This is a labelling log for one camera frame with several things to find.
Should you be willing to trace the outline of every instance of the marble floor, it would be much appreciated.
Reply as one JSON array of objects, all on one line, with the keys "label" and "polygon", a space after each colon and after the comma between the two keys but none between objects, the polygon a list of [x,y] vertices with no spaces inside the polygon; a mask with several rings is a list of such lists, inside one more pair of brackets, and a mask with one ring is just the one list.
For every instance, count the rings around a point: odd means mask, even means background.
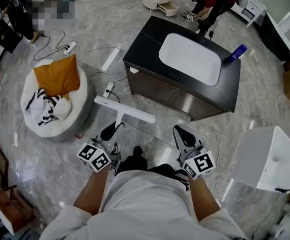
[{"label": "marble floor", "polygon": [[[194,6],[191,0],[174,1],[180,5],[180,12]],[[127,51],[150,14],[149,10],[146,11],[142,6],[127,7],[136,4],[136,0],[76,0],[74,3],[76,21],[71,26],[65,26],[66,36],[61,44],[73,38],[83,40],[93,36],[94,47],[118,46]],[[169,18],[161,11],[153,11],[152,15],[192,30],[196,30],[197,27],[195,23],[186,22],[180,13]],[[51,36],[51,41],[38,57],[54,51],[63,35],[59,31],[46,31],[45,34]],[[284,95],[283,65],[262,43],[255,27],[246,28],[246,23],[241,18],[227,12],[218,21],[213,41],[230,52],[240,44],[248,47],[248,52],[242,57],[239,101],[245,108],[280,126],[290,136],[290,102]],[[46,38],[40,37],[31,45],[23,39],[13,54],[6,52],[0,63],[0,147],[10,164],[9,184],[17,184],[21,193],[36,207],[37,226],[40,231],[57,216],[63,205],[73,203],[91,174],[75,157],[76,152],[84,142],[94,137],[98,129],[115,120],[114,111],[94,104],[86,124],[78,132],[80,134],[85,131],[82,139],[73,136],[62,143],[42,141],[23,123],[18,130],[19,147],[13,146],[13,133],[21,119],[20,97],[24,81],[37,63],[33,56],[46,42]],[[83,49],[88,49],[89,45],[86,41]],[[110,48],[95,50],[78,64],[91,75],[101,69],[111,52]],[[120,52],[107,70],[118,78],[125,75],[122,57]],[[51,58],[61,59],[63,54],[58,52]],[[91,78],[99,95],[103,94],[112,80],[111,76],[105,74],[95,74]],[[255,127],[271,125],[237,103],[234,113],[213,117],[219,137],[218,150],[210,118],[191,122],[186,115],[142,96],[131,95],[129,87],[116,84],[113,91],[119,95],[123,104],[156,116],[154,124],[124,117],[126,129],[121,137],[123,158],[131,154],[134,146],[140,145],[152,165],[162,163],[162,160],[166,161],[166,157],[169,157],[168,163],[176,165],[174,158],[178,152],[172,128],[176,124],[182,124],[201,134],[215,159],[220,152],[218,171],[220,176],[228,179],[235,162],[239,134],[249,128],[252,120],[255,120]],[[205,177],[212,192],[215,190],[216,179],[216,170]],[[227,186],[226,180],[218,180],[215,197],[221,199]],[[255,239],[261,239],[268,229],[278,222],[285,201],[285,194],[235,183],[222,206],[227,208],[248,237],[257,230]]]}]

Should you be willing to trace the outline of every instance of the cabinet door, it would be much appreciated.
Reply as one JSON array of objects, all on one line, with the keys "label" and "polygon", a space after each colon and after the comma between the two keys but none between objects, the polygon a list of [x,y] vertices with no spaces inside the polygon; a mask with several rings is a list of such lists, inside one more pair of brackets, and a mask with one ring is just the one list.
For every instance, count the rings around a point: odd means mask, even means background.
[{"label": "cabinet door", "polygon": [[168,101],[168,106],[181,110],[196,120],[212,117],[223,112],[221,109],[181,89],[178,89]]},{"label": "cabinet door", "polygon": [[132,73],[129,68],[126,69],[126,72],[131,92],[153,101],[166,104],[177,90],[177,87],[143,72]]}]

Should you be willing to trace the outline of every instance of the white sink basin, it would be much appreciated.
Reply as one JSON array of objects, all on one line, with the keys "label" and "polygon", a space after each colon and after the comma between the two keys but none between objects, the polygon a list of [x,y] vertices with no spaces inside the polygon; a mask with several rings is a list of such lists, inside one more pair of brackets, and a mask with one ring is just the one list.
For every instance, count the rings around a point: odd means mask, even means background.
[{"label": "white sink basin", "polygon": [[181,35],[167,35],[159,50],[159,59],[206,85],[214,86],[219,80],[221,60],[217,54]]}]

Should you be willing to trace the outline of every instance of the black and white striped cloth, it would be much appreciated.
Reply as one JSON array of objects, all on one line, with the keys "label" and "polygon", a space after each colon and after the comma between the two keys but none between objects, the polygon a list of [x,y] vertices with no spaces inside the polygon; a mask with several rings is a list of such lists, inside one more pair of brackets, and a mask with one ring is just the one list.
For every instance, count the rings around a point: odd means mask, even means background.
[{"label": "black and white striped cloth", "polygon": [[[35,114],[35,121],[39,126],[44,126],[45,124],[58,119],[54,116],[54,108],[60,99],[60,95],[48,98],[45,89],[39,88],[34,92],[33,96],[28,101],[25,110],[30,112],[32,115]],[[32,105],[34,102],[39,104],[40,111],[33,111]]]}]

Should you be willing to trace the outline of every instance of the white bean bag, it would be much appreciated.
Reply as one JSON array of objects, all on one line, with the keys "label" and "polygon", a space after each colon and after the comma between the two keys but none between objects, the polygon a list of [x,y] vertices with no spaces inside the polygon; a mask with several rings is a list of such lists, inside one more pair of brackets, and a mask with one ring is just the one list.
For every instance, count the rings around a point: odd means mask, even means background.
[{"label": "white bean bag", "polygon": [[[36,67],[48,65],[53,62],[52,59],[44,59]],[[38,136],[52,141],[63,141],[79,130],[86,120],[93,101],[93,88],[89,86],[85,72],[77,65],[77,71],[80,80],[78,90],[71,91],[69,98],[71,102],[71,111],[64,120],[55,120],[46,125],[38,126],[25,110],[25,107],[32,97],[34,91],[38,89],[38,82],[34,70],[32,70],[25,80],[24,90],[20,98],[20,106],[23,112],[24,122],[27,127],[35,132]]]}]

